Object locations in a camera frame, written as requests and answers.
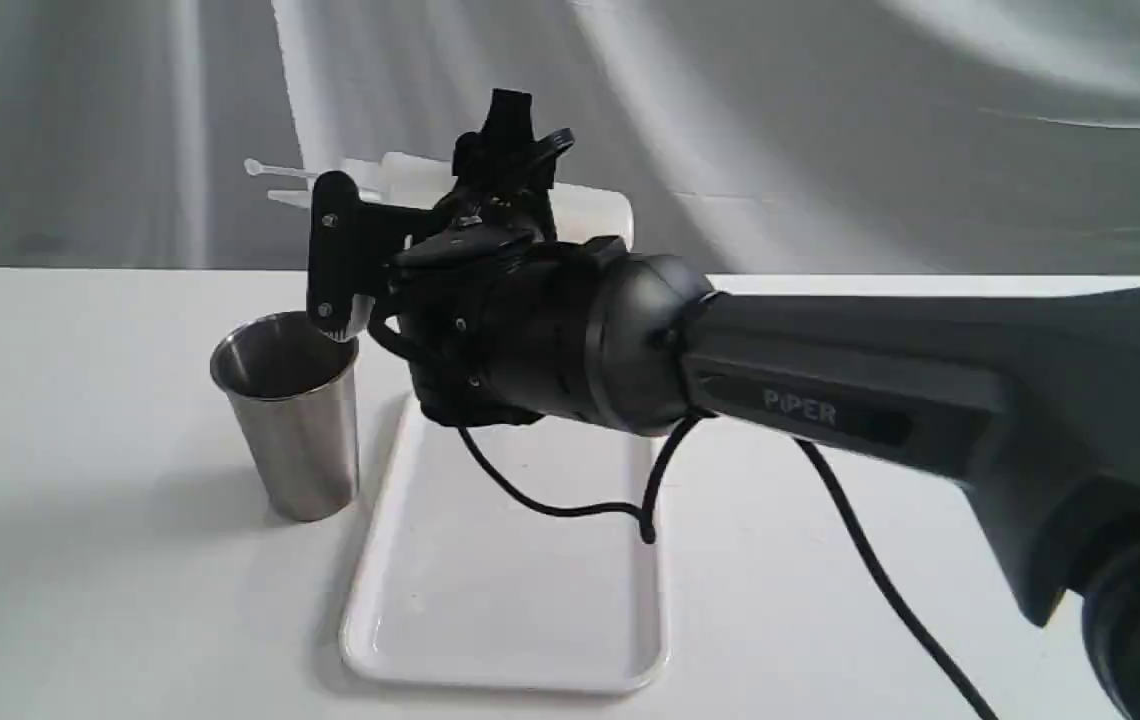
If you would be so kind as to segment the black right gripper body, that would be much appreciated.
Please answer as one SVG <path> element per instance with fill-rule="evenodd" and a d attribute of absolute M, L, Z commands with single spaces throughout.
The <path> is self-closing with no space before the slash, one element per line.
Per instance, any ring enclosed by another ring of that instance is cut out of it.
<path fill-rule="evenodd" d="M 546 220 L 497 206 L 374 206 L 384 292 L 369 336 L 409 366 L 423 414 L 445 427 L 557 416 L 622 429 L 602 398 L 593 311 L 626 252 L 625 220 L 575 214 L 557 240 Z"/>

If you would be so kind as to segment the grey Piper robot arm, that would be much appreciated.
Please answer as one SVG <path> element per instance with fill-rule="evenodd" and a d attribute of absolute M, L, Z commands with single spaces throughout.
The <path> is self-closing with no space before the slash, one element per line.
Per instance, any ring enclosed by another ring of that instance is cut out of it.
<path fill-rule="evenodd" d="M 728 416 L 798 443 L 899 619 L 974 711 L 971 680 L 907 609 L 822 447 L 962 489 L 1021 614 L 1083 602 L 1082 643 L 1119 714 L 1140 719 L 1140 287 L 1058 298 L 765 296 L 715 291 L 621 238 L 557 240 L 551 190 L 569 129 L 534 136 L 532 97 L 497 90 L 457 138 L 429 208 L 358 204 L 378 273 L 375 342 L 409 365 L 427 418 L 473 427 L 544 416 L 671 432 L 640 504 L 543 504 L 479 450 L 526 509 L 617 512 L 653 543 L 658 489 L 695 424 Z"/>

